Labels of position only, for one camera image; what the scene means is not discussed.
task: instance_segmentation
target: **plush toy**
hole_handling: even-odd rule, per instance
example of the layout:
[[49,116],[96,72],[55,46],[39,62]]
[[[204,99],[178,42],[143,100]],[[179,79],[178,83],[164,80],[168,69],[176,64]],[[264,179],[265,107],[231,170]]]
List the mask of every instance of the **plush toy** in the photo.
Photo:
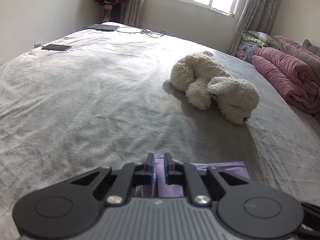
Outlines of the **plush toy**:
[[233,78],[208,51],[180,59],[172,68],[170,83],[199,110],[208,109],[211,94],[215,95],[223,116],[234,125],[247,122],[260,100],[251,82]]
[[217,98],[221,113],[233,125],[246,123],[260,101],[254,84],[234,77],[212,78],[208,91]]

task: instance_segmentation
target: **curtain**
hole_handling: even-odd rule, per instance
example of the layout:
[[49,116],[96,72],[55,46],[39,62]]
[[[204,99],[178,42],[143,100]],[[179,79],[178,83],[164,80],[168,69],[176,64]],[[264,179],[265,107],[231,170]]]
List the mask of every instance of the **curtain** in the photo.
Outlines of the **curtain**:
[[140,27],[146,0],[129,0],[124,16],[124,24]]
[[270,34],[278,2],[279,0],[247,0],[228,48],[230,55],[236,54],[243,30]]

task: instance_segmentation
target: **gray bedsheet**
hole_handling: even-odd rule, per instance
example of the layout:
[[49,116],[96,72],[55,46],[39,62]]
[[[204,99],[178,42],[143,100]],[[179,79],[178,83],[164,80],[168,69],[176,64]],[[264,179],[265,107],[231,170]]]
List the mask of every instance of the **gray bedsheet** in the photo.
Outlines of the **gray bedsheet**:
[[[170,36],[85,30],[54,43],[73,47],[33,49],[0,69],[1,240],[18,237],[11,211],[23,195],[148,152],[244,161],[252,179],[320,204],[320,125],[252,65]],[[226,122],[215,102],[199,111],[170,85],[173,64],[204,49],[260,90],[246,125]]]

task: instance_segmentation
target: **metal screw head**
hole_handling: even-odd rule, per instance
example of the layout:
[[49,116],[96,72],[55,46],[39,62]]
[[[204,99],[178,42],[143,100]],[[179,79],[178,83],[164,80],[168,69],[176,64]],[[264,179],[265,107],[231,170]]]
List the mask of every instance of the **metal screw head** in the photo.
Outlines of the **metal screw head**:
[[195,202],[198,204],[207,204],[209,203],[209,201],[210,201],[210,198],[205,195],[199,195],[195,197]]
[[110,204],[120,204],[122,201],[123,199],[120,196],[109,196],[107,198],[107,202]]

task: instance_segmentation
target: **electrical outlet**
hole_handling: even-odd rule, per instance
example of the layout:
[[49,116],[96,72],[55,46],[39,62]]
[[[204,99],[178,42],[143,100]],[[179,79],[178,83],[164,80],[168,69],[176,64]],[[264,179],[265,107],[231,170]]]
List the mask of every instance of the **electrical outlet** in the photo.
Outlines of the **electrical outlet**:
[[42,45],[41,42],[38,42],[38,43],[35,44],[35,48],[41,47],[41,45]]

